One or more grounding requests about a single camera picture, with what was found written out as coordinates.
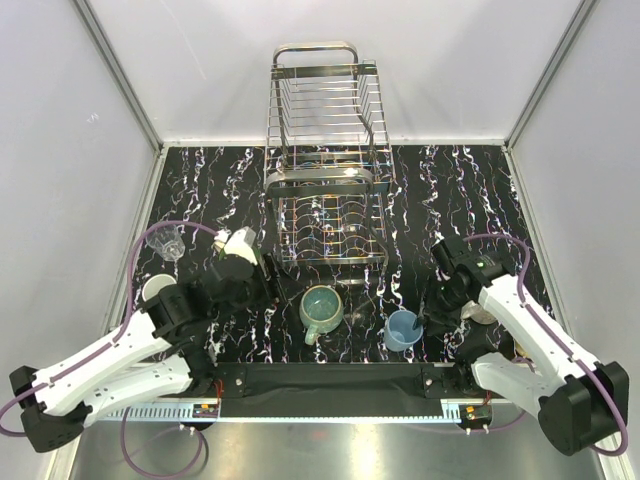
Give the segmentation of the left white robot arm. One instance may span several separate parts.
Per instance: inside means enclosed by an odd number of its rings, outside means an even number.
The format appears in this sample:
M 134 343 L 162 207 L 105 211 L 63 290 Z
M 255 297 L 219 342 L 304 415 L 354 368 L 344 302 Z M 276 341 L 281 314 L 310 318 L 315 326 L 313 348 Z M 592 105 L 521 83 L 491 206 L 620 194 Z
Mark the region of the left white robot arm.
M 270 254 L 256 262 L 225 255 L 186 280 L 158 279 L 156 291 L 110 334 L 48 368 L 22 366 L 10 374 L 21 434 L 36 452 L 54 451 L 135 403 L 206 396 L 215 385 L 204 347 L 210 325 L 283 296 Z

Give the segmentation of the light blue plastic cup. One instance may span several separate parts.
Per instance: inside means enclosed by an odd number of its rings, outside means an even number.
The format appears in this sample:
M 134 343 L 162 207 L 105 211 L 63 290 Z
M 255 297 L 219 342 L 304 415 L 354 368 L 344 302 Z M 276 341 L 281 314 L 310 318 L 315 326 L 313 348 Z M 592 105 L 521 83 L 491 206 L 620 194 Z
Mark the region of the light blue plastic cup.
M 389 316 L 385 324 L 384 344 L 392 352 L 402 352 L 418 342 L 423 332 L 423 326 L 415 313 L 397 310 Z

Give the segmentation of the clear glass tumbler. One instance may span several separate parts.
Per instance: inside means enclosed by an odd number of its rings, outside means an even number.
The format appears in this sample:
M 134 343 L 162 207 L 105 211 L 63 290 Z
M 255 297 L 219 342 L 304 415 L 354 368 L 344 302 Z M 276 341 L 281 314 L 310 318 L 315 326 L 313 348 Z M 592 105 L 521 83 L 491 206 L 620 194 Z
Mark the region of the clear glass tumbler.
M 176 225 L 162 226 L 149 233 L 145 243 L 165 262 L 177 262 L 186 250 L 181 232 Z

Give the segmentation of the pale yellow mug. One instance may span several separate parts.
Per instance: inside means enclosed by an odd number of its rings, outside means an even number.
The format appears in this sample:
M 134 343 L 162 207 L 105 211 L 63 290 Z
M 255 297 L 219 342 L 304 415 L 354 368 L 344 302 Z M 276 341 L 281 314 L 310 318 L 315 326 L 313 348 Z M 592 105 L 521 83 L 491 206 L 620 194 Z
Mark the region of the pale yellow mug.
M 514 341 L 514 358 L 512 359 L 514 363 L 532 363 L 528 352 L 521 346 L 518 341 Z

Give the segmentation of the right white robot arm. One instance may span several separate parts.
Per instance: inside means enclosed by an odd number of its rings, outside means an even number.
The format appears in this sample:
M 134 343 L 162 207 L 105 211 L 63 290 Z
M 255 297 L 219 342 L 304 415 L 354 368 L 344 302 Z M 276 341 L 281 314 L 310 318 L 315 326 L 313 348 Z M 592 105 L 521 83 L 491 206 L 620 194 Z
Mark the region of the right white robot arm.
M 512 270 L 484 262 L 460 264 L 444 277 L 428 279 L 419 315 L 426 325 L 459 320 L 475 304 L 493 317 L 534 368 L 523 370 L 497 351 L 462 357 L 453 385 L 465 397 L 496 393 L 536 418 L 560 453 L 586 448 L 617 457 L 629 445 L 630 377 L 616 362 L 608 364 L 580 346 L 524 288 Z

